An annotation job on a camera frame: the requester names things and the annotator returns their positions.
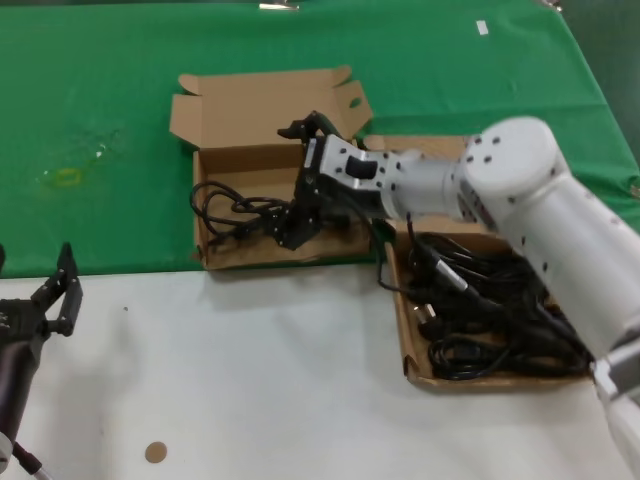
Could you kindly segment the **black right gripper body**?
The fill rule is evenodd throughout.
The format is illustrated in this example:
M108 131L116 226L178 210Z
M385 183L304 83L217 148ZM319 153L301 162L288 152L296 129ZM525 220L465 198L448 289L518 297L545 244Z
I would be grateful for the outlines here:
M356 223L347 199L364 211L375 210L374 190L354 188L312 169L302 167L299 170L293 202L320 209L320 230L347 230Z

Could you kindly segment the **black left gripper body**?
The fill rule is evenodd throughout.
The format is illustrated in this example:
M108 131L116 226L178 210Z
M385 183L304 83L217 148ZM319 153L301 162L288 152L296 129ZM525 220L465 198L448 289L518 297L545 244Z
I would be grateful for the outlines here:
M48 337L45 311L32 300L1 301L1 345Z

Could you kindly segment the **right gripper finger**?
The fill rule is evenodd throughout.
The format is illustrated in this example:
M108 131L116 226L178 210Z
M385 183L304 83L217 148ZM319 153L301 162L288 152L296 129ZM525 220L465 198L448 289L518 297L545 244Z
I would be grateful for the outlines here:
M277 134L288 140L300 140L305 147L311 146L312 139L318 146L324 146L331 135L340 138L333 123L320 112L311 112L304 119L292 121L288 127L278 129Z
M288 250L297 250L320 230L320 209L292 202L277 217L272 236L276 243Z

